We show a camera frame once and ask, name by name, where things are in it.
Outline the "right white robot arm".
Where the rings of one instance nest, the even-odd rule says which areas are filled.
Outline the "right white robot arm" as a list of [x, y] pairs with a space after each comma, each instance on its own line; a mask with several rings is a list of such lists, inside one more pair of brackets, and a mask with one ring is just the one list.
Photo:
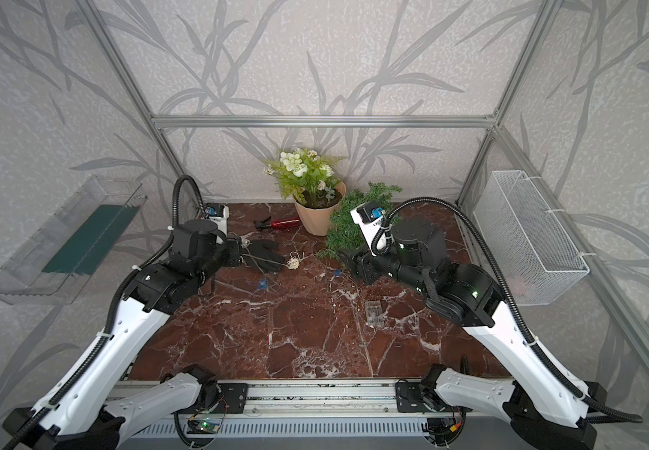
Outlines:
[[[424, 202], [443, 206], [461, 219], [491, 270], [452, 262], [444, 232], [434, 224], [395, 220], [405, 208]], [[451, 425], [425, 428], [435, 446], [452, 444], [469, 412], [504, 421], [536, 449], [592, 449], [596, 425], [642, 423], [639, 414], [607, 406], [601, 384], [571, 373], [532, 333], [489, 245], [454, 204], [417, 197], [386, 212], [376, 202], [365, 202], [350, 215], [365, 243], [339, 255], [356, 279], [372, 284], [389, 277], [411, 288], [428, 309], [483, 344], [509, 373], [501, 379], [476, 377], [469, 373], [466, 359], [459, 369], [433, 366], [414, 399], [431, 412], [455, 416]]]

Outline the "rattan ball string lights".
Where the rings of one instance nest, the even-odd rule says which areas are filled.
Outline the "rattan ball string lights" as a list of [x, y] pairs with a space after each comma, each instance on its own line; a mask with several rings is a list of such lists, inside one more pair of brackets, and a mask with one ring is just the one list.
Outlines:
[[[249, 242], [244, 239], [243, 247]], [[286, 259], [286, 266], [279, 273], [263, 274], [242, 261], [232, 285], [251, 296], [313, 296], [320, 291], [332, 291], [346, 281], [341, 267], [319, 259], [313, 250], [287, 250], [279, 245], [277, 252]]]

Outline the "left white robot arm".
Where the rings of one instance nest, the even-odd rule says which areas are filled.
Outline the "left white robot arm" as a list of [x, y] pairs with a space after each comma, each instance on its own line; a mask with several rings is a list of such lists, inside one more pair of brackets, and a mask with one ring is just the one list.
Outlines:
[[7, 449], [116, 449], [168, 414], [215, 408], [217, 377], [187, 367], [145, 392], [110, 402], [131, 361], [171, 316], [223, 267], [240, 262], [241, 240], [225, 234], [224, 221], [179, 220], [182, 175], [172, 190], [170, 236], [153, 256], [134, 266], [115, 290], [105, 326], [86, 353], [34, 406], [12, 411], [3, 423]]

